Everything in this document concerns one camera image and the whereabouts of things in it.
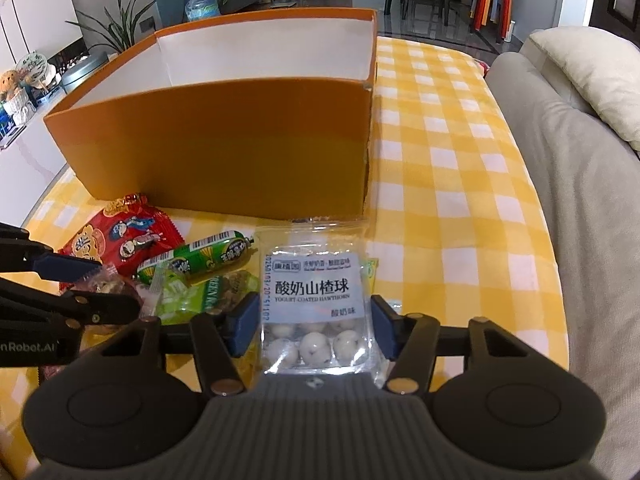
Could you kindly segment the red noodle snack bag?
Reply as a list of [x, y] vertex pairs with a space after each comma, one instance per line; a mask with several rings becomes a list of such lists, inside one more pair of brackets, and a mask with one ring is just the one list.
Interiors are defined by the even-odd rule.
[[108, 202], [58, 253], [112, 264], [120, 275], [132, 278], [145, 260], [183, 243], [166, 212], [145, 195], [131, 194]]

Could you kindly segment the clear hawthorn ball packet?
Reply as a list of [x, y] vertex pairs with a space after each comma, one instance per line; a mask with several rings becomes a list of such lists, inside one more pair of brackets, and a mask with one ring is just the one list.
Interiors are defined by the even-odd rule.
[[359, 219], [291, 222], [255, 233], [265, 373], [381, 377], [366, 231]]

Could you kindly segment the blue water jug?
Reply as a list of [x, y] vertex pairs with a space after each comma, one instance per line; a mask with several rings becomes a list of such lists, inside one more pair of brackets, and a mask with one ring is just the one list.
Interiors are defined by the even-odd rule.
[[216, 18], [220, 15], [218, 0], [189, 0], [184, 12], [189, 22]]

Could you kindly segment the stacked red orange stools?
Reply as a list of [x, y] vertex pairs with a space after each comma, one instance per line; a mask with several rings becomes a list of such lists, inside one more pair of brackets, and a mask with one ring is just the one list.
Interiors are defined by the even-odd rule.
[[477, 32], [489, 21], [498, 26], [498, 41], [506, 41], [512, 22], [513, 0], [473, 0], [470, 12], [472, 29]]

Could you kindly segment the yellow checkered tablecloth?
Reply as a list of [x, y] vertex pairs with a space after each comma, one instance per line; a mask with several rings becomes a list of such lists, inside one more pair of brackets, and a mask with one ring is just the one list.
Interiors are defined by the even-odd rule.
[[463, 326], [484, 316], [567, 366], [544, 214], [480, 66], [456, 50], [378, 40], [373, 290]]

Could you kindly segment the orange cardboard box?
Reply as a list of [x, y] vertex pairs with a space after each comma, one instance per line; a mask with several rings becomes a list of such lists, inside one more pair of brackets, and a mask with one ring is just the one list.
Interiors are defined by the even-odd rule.
[[98, 200], [276, 220], [366, 208], [378, 24], [370, 9], [244, 12], [164, 28], [44, 122]]

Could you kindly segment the potted green plant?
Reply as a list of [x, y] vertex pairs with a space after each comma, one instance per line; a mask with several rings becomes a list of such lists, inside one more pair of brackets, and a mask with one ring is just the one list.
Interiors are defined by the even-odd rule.
[[136, 42], [137, 27], [148, 14], [156, 0], [140, 4], [139, 0], [116, 0], [116, 11], [103, 8], [104, 18], [96, 18], [81, 10], [76, 10], [76, 20], [66, 20], [67, 24], [77, 26], [84, 32], [92, 32], [101, 40], [95, 47], [106, 47], [116, 53], [122, 53]]

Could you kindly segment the green sausage stick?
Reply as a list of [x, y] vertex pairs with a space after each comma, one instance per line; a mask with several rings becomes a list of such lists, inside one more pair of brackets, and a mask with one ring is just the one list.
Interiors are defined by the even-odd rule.
[[160, 266], [194, 278], [235, 264], [253, 244], [253, 237], [235, 230], [224, 231], [144, 260], [137, 268], [136, 278], [149, 285]]

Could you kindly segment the grey sofa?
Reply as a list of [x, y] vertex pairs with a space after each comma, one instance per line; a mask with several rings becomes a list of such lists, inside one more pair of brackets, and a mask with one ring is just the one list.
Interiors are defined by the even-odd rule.
[[544, 210], [559, 267], [570, 371], [600, 396], [605, 477], [639, 474], [639, 159], [531, 41], [488, 87]]

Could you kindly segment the green raisin snack packet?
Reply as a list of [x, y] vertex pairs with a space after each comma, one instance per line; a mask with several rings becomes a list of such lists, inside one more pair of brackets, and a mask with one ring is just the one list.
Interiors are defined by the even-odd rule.
[[161, 268], [152, 278], [149, 294], [153, 314], [164, 325], [176, 325], [187, 323], [203, 312], [229, 312], [249, 292], [258, 289], [258, 277], [245, 270], [218, 274], [192, 284], [186, 274]]

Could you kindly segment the beige cushion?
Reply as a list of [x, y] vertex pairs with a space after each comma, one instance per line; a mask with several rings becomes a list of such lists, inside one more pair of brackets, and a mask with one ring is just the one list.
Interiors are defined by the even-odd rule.
[[529, 35], [580, 96], [634, 151], [639, 149], [639, 48], [607, 30], [560, 26]]

